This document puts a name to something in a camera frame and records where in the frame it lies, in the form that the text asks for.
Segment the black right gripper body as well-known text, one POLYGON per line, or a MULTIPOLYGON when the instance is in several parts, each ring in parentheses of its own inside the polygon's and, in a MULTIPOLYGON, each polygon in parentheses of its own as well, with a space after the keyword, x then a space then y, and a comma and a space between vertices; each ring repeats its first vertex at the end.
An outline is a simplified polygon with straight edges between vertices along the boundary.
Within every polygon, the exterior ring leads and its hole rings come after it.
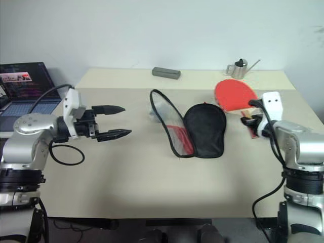
POLYGON ((249 126, 251 129, 257 129, 260 122, 262 121, 263 115, 253 115, 249 121, 249 126))

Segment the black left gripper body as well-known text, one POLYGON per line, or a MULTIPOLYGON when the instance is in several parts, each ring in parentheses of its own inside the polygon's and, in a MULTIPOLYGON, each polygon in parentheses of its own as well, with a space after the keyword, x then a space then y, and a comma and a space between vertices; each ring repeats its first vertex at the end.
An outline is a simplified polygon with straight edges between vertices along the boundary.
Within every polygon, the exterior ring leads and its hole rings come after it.
POLYGON ((95 139, 99 134, 98 125, 96 123, 96 114, 92 109, 84 112, 81 118, 77 118, 73 123, 76 134, 87 138, 95 139))

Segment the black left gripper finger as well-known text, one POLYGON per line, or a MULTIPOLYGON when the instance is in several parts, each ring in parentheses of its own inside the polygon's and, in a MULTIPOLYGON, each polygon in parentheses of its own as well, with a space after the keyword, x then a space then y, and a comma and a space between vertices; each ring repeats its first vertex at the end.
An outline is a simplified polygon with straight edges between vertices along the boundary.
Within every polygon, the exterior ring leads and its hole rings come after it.
POLYGON ((130 134, 131 132, 132 130, 127 129, 114 129, 109 130, 108 132, 98 133, 96 139, 98 142, 116 140, 130 134))
POLYGON ((92 106, 92 114, 93 116, 97 115, 113 115, 120 112, 124 112, 125 109, 120 106, 115 105, 98 105, 98 106, 92 106))

